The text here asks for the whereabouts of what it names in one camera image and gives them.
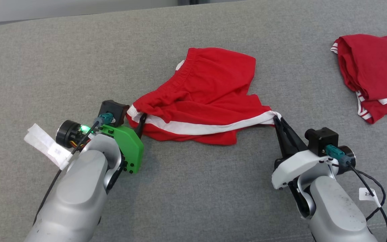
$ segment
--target red shorts with white trim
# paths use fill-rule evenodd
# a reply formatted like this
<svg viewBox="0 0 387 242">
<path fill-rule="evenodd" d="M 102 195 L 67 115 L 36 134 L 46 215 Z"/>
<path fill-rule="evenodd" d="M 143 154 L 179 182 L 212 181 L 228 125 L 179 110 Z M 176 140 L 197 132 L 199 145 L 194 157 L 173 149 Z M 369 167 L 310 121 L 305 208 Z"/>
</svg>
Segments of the red shorts with white trim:
<svg viewBox="0 0 387 242">
<path fill-rule="evenodd" d="M 147 113 L 143 134 L 156 140 L 235 144 L 238 130 L 281 117 L 257 95 L 247 95 L 255 62 L 225 49 L 190 48 L 173 77 L 132 104 L 129 124 L 137 127 Z"/>
<path fill-rule="evenodd" d="M 370 124 L 387 115 L 387 36 L 342 36 L 331 51 L 338 54 L 344 83 L 356 92 L 358 115 Z"/>
</svg>

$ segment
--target gray couch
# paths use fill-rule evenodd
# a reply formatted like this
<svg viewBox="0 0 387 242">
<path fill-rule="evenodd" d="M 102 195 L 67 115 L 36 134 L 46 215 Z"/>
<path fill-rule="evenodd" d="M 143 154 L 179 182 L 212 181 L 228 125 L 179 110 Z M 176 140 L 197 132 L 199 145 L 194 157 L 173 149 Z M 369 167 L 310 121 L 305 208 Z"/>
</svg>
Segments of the gray couch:
<svg viewBox="0 0 387 242">
<path fill-rule="evenodd" d="M 357 115 L 329 51 L 356 33 L 387 35 L 387 1 L 245 1 L 0 26 L 0 242 L 23 241 L 57 171 L 23 141 L 27 129 L 53 135 L 66 119 L 91 124 L 103 100 L 131 104 L 167 81 L 192 46 L 255 57 L 250 93 L 301 135 L 338 132 L 387 192 L 387 116 L 369 125 Z M 290 192 L 272 187 L 272 127 L 245 129 L 230 147 L 143 142 L 141 171 L 119 178 L 92 241 L 313 241 Z M 374 209 L 358 201 L 353 173 L 338 181 L 364 214 Z M 369 224 L 385 241 L 381 215 Z"/>
</svg>

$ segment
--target cable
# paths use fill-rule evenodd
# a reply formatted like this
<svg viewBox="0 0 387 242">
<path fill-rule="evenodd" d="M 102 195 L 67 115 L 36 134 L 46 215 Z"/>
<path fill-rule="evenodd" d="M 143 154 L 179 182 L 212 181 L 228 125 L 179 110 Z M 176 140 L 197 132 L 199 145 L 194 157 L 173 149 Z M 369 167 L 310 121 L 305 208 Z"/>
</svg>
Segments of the cable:
<svg viewBox="0 0 387 242">
<path fill-rule="evenodd" d="M 380 205 L 384 205 L 384 202 L 386 200 L 386 192 L 384 191 L 384 188 L 383 186 L 380 184 L 380 182 L 378 182 L 374 177 L 366 174 L 365 172 L 362 172 L 360 170 L 356 170 L 358 173 L 364 175 L 366 178 L 369 178 L 371 179 L 376 185 L 378 185 L 380 187 L 380 190 L 382 191 L 382 194 L 383 194 L 383 198 L 382 198 L 382 201 L 380 203 Z M 380 209 L 379 208 L 376 208 L 368 217 L 367 217 L 367 221 L 370 220 Z"/>
<path fill-rule="evenodd" d="M 55 185 L 55 182 L 56 182 L 56 180 L 58 179 L 58 177 L 59 177 L 59 175 L 60 175 L 61 172 L 62 172 L 62 170 L 59 169 L 59 170 L 58 170 L 58 173 L 56 173 L 55 178 L 53 178 L 52 183 L 50 184 L 49 188 L 47 189 L 47 192 L 46 192 L 46 194 L 44 195 L 43 200 L 41 201 L 40 206 L 38 207 L 37 213 L 35 214 L 35 218 L 34 218 L 34 222 L 32 223 L 32 226 L 34 226 L 35 221 L 37 221 L 38 213 L 40 212 L 41 208 L 43 208 L 44 202 L 46 201 L 47 197 L 49 196 L 50 191 L 52 190 L 52 187 Z"/>
<path fill-rule="evenodd" d="M 370 186 L 367 185 L 367 182 L 365 182 L 364 178 L 358 173 L 358 171 L 353 167 L 353 165 L 350 162 L 347 162 L 347 164 L 349 164 L 349 168 L 358 176 L 358 178 L 361 179 L 361 182 L 367 188 L 367 190 L 371 194 L 371 196 L 372 197 L 375 196 L 373 191 L 371 190 Z"/>
<path fill-rule="evenodd" d="M 379 209 L 380 209 L 380 211 L 381 211 L 381 213 L 383 215 L 383 219 L 384 219 L 384 222 L 386 223 L 386 230 L 387 230 L 387 216 L 386 216 L 386 213 L 384 213 L 382 207 L 380 207 Z"/>
<path fill-rule="evenodd" d="M 88 144 L 89 143 L 89 141 L 90 141 L 90 139 L 88 139 L 87 141 L 86 141 L 86 143 L 85 144 L 82 144 L 80 147 L 81 147 L 81 149 L 79 149 L 79 151 L 82 151 L 83 150 L 83 148 L 86 146 L 86 144 Z M 73 147 L 73 148 L 75 148 L 76 146 L 77 146 L 77 143 L 75 143 L 74 141 L 70 141 L 70 144 L 71 144 L 71 146 Z"/>
<path fill-rule="evenodd" d="M 71 155 L 74 155 L 74 153 L 80 148 L 81 144 L 83 144 L 83 142 L 85 141 L 85 139 L 90 135 L 90 133 L 92 132 L 93 129 L 95 129 L 95 127 L 99 124 L 99 122 L 95 122 L 95 124 L 92 125 L 92 127 L 89 129 L 89 131 L 87 131 L 87 133 L 85 134 L 85 136 L 83 136 L 83 138 L 80 140 L 80 142 L 77 144 L 77 146 L 74 148 L 74 150 L 71 152 Z"/>
<path fill-rule="evenodd" d="M 346 164 L 348 164 L 349 165 L 349 168 L 359 177 L 359 179 L 361 180 L 361 182 L 364 184 L 364 186 L 367 188 L 367 190 L 368 190 L 368 192 L 371 194 L 371 196 L 372 197 L 374 197 L 375 195 L 374 195 L 374 193 L 372 192 L 372 190 L 371 190 L 371 188 L 370 188 L 370 186 L 367 184 L 367 182 L 365 182 L 365 180 L 364 180 L 364 178 L 359 174 L 359 172 L 358 172 L 358 170 L 356 170 L 354 167 L 353 167 L 353 165 L 348 161 L 348 162 L 346 162 Z M 385 222 L 385 224 L 386 224 L 386 230 L 387 230 L 387 216 L 386 216 L 386 214 L 385 214 L 385 212 L 384 212 L 384 210 L 383 210 L 383 208 L 380 206 L 379 208 L 378 208 L 380 211 L 381 211 L 381 213 L 382 213 L 382 215 L 383 215 L 383 219 L 384 219 L 384 222 Z"/>
<path fill-rule="evenodd" d="M 71 155 L 74 155 L 74 153 L 81 148 L 82 143 L 85 141 L 85 139 L 89 136 L 89 134 L 92 132 L 92 130 L 99 124 L 99 122 L 95 122 L 95 124 L 92 125 L 92 127 L 89 129 L 89 131 L 83 136 L 83 138 L 80 140 L 80 142 L 77 144 L 77 146 L 74 148 L 74 150 L 71 152 Z M 52 183 L 50 184 L 49 188 L 47 189 L 46 194 L 43 197 L 43 200 L 41 201 L 40 206 L 38 207 L 37 213 L 35 214 L 34 223 L 32 223 L 32 226 L 34 226 L 35 222 L 37 221 L 37 216 L 40 210 L 43 208 L 44 203 L 46 202 L 47 197 L 50 194 L 50 191 L 52 190 L 53 186 L 55 185 L 56 180 L 58 179 L 60 173 L 62 170 L 58 170 L 58 173 L 56 173 L 55 178 L 53 178 Z"/>
</svg>

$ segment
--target connector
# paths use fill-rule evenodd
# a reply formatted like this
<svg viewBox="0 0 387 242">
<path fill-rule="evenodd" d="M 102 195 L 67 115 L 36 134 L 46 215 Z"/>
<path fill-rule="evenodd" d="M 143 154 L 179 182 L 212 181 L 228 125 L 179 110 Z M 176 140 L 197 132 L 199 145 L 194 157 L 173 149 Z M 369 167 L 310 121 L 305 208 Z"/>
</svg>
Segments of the connector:
<svg viewBox="0 0 387 242">
<path fill-rule="evenodd" d="M 111 113 L 103 113 L 103 114 L 100 114 L 98 117 L 96 117 L 93 122 L 95 123 L 98 121 L 97 127 L 101 127 L 104 124 L 111 124 L 113 120 L 114 118 Z"/>
<path fill-rule="evenodd" d="M 325 153 L 338 160 L 338 164 L 342 165 L 344 167 L 348 167 L 349 165 L 347 163 L 351 163 L 352 159 L 346 155 L 343 151 L 341 151 L 339 148 L 333 146 L 333 145 L 327 145 L 325 147 Z"/>
</svg>

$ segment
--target white label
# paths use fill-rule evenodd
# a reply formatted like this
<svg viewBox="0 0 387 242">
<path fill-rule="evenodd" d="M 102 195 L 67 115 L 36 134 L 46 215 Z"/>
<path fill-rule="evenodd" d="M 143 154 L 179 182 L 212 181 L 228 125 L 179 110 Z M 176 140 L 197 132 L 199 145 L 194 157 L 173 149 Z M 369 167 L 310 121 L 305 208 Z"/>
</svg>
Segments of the white label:
<svg viewBox="0 0 387 242">
<path fill-rule="evenodd" d="M 180 63 L 177 64 L 177 66 L 175 67 L 175 70 L 178 71 L 178 69 L 180 69 L 180 67 L 183 65 L 184 63 L 184 60 L 182 60 Z"/>
<path fill-rule="evenodd" d="M 371 191 L 373 192 L 374 196 L 371 196 L 367 188 L 364 188 L 364 187 L 359 188 L 359 200 L 374 201 L 376 202 L 377 207 L 380 208 L 381 205 L 380 205 L 379 199 L 377 198 L 376 192 L 374 191 L 374 189 L 371 189 Z"/>
<path fill-rule="evenodd" d="M 374 191 L 374 189 L 371 189 L 371 191 L 373 192 L 374 196 L 376 196 L 376 192 Z M 365 200 L 374 201 L 375 200 L 374 196 L 371 196 L 371 194 L 367 188 L 364 188 L 364 187 L 359 188 L 359 200 L 361 200 L 361 201 L 365 201 Z"/>
<path fill-rule="evenodd" d="M 34 124 L 28 129 L 29 133 L 24 140 L 45 154 L 54 164 L 63 170 L 69 163 L 72 155 L 69 150 L 57 144 L 43 129 Z"/>
<path fill-rule="evenodd" d="M 378 99 L 378 101 L 379 101 L 382 105 L 387 104 L 387 98 Z"/>
</svg>

